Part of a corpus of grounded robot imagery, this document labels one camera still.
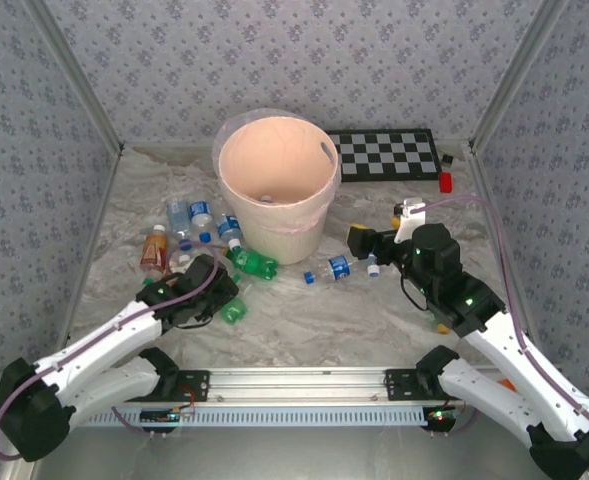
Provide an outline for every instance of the green soda bottle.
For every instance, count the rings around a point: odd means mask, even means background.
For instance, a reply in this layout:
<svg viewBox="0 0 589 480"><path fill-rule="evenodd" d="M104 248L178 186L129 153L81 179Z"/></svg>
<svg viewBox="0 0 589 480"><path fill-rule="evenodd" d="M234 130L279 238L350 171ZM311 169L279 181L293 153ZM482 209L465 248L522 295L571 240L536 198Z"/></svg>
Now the green soda bottle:
<svg viewBox="0 0 589 480"><path fill-rule="evenodd" d="M276 276L278 262L260 253L237 248L228 250L225 256L229 258L234 266L241 272L260 277L264 280L271 280Z"/></svg>
<svg viewBox="0 0 589 480"><path fill-rule="evenodd" d="M238 273L232 277L234 283L238 286L238 295L227 302L221 309L221 317L228 325L234 325L241 320L247 313L247 305L241 297L244 297L252 284L242 278Z"/></svg>

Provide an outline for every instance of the blue label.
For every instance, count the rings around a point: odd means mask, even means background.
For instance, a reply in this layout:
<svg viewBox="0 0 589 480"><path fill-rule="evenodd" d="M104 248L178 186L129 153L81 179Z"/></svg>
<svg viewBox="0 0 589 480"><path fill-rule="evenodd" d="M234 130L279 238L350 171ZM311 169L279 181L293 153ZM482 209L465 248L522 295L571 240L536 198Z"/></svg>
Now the blue label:
<svg viewBox="0 0 589 480"><path fill-rule="evenodd" d="M190 218L194 218L196 215L201 215L203 213L208 215L210 213L210 206L207 202L194 202L190 205Z"/></svg>
<svg viewBox="0 0 589 480"><path fill-rule="evenodd" d="M330 258L328 261L330 262L330 268L334 273L334 280L347 277L350 274L350 264L347 263L347 259L343 255Z"/></svg>
<svg viewBox="0 0 589 480"><path fill-rule="evenodd" d="M218 225L218 236L222 236L228 230L239 229L238 220L234 215L228 215L225 220Z"/></svg>

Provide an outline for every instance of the small red cube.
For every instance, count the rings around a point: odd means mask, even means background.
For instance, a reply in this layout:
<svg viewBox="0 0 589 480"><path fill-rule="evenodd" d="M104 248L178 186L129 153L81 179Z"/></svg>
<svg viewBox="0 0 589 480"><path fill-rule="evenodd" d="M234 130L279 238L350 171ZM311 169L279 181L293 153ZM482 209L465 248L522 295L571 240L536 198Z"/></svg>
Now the small red cube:
<svg viewBox="0 0 589 480"><path fill-rule="evenodd" d="M441 193L452 193L452 174L441 172L438 175L438 187Z"/></svg>

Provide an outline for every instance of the patterned wallpaper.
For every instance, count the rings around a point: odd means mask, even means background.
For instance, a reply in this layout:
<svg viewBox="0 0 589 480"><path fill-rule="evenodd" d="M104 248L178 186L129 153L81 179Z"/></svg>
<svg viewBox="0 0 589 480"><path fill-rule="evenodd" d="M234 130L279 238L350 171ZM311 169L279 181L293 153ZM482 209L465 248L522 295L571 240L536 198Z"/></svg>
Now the patterned wallpaper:
<svg viewBox="0 0 589 480"><path fill-rule="evenodd" d="M572 0L482 154L546 353L589 392L589 0Z"/></svg>
<svg viewBox="0 0 589 480"><path fill-rule="evenodd" d="M274 107L469 138L540 0L48 0L124 142Z"/></svg>
<svg viewBox="0 0 589 480"><path fill-rule="evenodd" d="M111 155L19 0L0 0L0 373L54 345Z"/></svg>

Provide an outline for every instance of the black and white checkerboard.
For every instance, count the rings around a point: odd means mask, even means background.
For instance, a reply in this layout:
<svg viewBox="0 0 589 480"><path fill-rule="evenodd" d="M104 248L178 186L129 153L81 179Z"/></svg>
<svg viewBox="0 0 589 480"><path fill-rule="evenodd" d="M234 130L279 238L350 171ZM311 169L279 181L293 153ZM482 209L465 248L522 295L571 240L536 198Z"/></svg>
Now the black and white checkerboard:
<svg viewBox="0 0 589 480"><path fill-rule="evenodd" d="M341 156L344 182L438 180L441 165L429 129L327 134Z"/></svg>

